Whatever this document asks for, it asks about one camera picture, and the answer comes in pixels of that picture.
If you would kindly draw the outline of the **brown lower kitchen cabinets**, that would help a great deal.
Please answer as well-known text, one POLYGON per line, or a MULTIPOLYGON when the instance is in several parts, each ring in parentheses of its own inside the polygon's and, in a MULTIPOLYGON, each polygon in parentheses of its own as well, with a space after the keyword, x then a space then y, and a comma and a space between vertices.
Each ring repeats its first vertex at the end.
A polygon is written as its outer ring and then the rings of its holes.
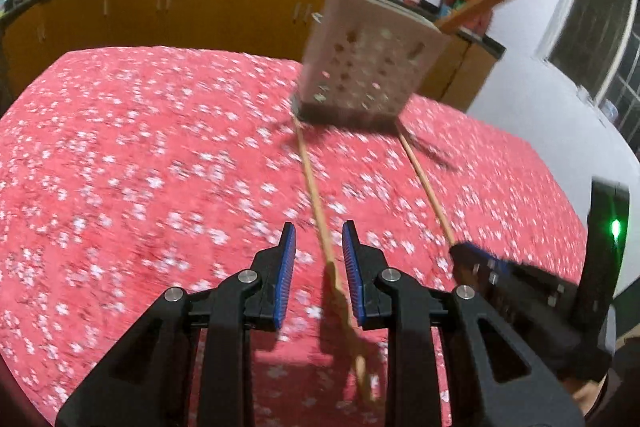
POLYGON ((174 46, 300 61, 324 0, 28 0, 1 19, 1 107, 58 58, 174 46))

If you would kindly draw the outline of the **single curved wooden chopstick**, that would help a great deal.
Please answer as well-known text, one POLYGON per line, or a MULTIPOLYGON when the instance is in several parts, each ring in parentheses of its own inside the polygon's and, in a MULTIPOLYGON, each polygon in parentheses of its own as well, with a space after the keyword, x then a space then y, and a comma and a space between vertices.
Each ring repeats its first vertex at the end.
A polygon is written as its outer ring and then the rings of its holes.
POLYGON ((329 277, 331 308, 340 319, 341 330, 350 358, 350 371, 355 376, 358 395, 364 403, 378 407, 378 403, 372 395, 370 374, 367 370, 366 355, 364 354, 362 341, 356 334, 354 320, 350 317, 348 309, 343 280, 341 274, 338 273, 337 262, 333 252, 332 236, 329 225, 326 224, 326 215, 324 214, 322 200, 316 180, 314 179, 314 169, 312 169, 311 160, 308 155, 303 127, 295 115, 292 116, 292 121, 297 139, 298 153, 302 161, 312 215, 314 216, 314 221, 316 221, 318 239, 324 261, 323 272, 329 277))

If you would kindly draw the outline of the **red floral tablecloth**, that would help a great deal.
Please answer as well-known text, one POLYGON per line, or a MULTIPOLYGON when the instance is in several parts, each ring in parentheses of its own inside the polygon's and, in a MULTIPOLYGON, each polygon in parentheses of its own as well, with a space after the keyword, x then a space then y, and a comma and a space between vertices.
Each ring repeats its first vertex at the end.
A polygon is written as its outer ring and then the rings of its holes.
POLYGON ((454 287, 454 235, 576 281, 586 231, 523 140, 415 98, 398 139, 296 126, 292 61, 220 51, 70 52, 1 121, 1 354, 47 419, 167 287, 216 286, 297 232, 288 314, 256 334, 261 426, 378 426, 358 395, 299 150, 331 237, 360 239, 422 284, 454 287))

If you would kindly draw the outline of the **right window with bars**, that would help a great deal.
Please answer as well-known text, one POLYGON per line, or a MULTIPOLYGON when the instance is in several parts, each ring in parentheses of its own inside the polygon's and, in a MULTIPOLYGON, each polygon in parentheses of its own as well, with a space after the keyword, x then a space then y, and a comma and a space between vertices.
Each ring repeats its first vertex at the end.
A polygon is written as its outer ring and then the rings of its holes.
POLYGON ((560 0, 541 53, 639 152, 639 0, 560 0))

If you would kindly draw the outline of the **beige perforated utensil holder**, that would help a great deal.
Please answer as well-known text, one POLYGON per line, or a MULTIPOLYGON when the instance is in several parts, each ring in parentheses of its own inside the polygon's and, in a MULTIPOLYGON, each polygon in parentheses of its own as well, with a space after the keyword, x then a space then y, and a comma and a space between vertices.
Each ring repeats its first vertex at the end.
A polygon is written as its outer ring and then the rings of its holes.
POLYGON ((449 36, 383 0, 326 0, 292 95, 298 120, 394 134, 449 36))

